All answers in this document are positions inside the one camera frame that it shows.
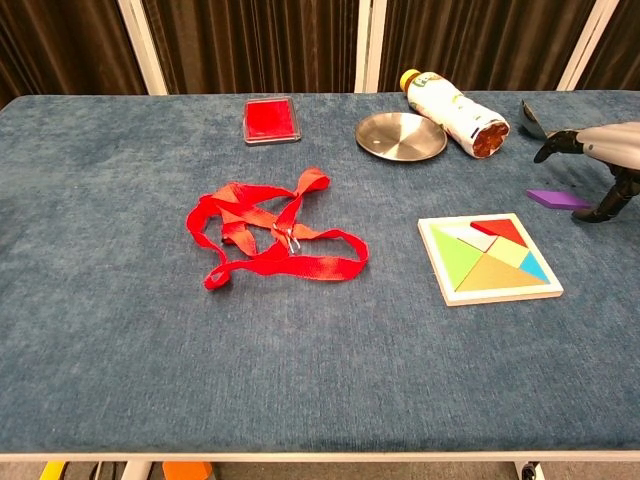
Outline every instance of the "red lanyard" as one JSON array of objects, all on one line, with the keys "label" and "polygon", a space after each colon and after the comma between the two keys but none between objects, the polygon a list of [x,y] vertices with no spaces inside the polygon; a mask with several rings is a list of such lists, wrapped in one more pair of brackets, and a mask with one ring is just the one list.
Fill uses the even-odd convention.
[{"label": "red lanyard", "polygon": [[[369,258],[367,244],[350,233],[339,229],[316,232],[296,223],[296,214],[302,206],[302,196],[314,190],[329,187],[329,177],[317,168],[305,170],[298,187],[291,192],[282,187],[229,183],[215,193],[200,197],[198,205],[187,217],[187,229],[202,248],[214,250],[220,264],[204,280],[209,290],[221,287],[231,279],[231,272],[249,270],[260,275],[277,273],[311,280],[341,281],[355,278]],[[276,197],[292,198],[280,215],[267,212],[256,204]],[[224,251],[204,233],[211,217],[222,217],[222,241],[235,244],[250,258],[230,262]],[[256,241],[247,225],[268,228],[275,242],[265,251],[258,252]],[[315,238],[341,238],[355,251],[358,259],[335,256],[309,256],[300,254],[299,240]]]}]

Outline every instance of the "blue triangle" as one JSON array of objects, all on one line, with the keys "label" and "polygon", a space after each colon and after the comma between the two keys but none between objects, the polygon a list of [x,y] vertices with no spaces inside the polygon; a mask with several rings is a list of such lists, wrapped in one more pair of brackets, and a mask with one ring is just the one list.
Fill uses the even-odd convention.
[{"label": "blue triangle", "polygon": [[543,280],[546,283],[549,283],[549,279],[544,274],[540,265],[536,260],[536,257],[533,256],[533,253],[529,252],[525,257],[524,261],[520,265],[520,270],[524,270],[527,273],[530,273],[534,277],[538,277],[540,280]]}]

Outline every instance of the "silver plate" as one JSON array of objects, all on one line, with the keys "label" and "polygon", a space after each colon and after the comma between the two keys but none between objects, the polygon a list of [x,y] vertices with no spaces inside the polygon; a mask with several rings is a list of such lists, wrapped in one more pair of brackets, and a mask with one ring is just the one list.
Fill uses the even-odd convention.
[{"label": "silver plate", "polygon": [[447,146],[447,134],[413,113],[378,113],[356,127],[356,141],[369,153],[396,162],[431,158]]}]

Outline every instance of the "clear plastic case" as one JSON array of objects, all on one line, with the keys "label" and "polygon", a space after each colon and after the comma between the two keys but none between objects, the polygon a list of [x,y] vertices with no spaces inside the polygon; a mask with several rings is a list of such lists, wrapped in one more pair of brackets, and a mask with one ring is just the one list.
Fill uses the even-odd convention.
[{"label": "clear plastic case", "polygon": [[249,100],[244,107],[244,140],[248,145],[300,140],[291,97]]}]

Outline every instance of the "bottle cap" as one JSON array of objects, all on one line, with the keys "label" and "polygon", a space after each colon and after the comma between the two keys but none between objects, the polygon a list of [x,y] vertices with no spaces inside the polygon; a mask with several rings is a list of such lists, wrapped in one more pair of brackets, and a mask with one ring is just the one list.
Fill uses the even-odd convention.
[{"label": "bottle cap", "polygon": [[415,68],[412,68],[411,70],[407,70],[402,74],[402,77],[400,77],[400,88],[402,89],[403,92],[406,92],[409,89],[409,84],[411,83],[411,80],[413,80],[418,75],[420,75],[420,72]]}]

